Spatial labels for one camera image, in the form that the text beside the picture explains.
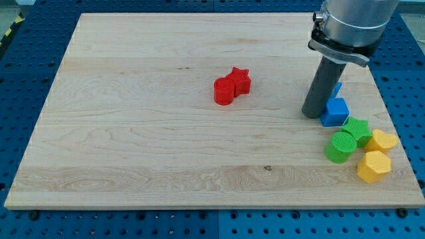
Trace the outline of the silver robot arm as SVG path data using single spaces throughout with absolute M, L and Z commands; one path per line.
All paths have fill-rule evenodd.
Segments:
M 398 0 L 324 0 L 313 14 L 308 47 L 336 64 L 366 67 Z

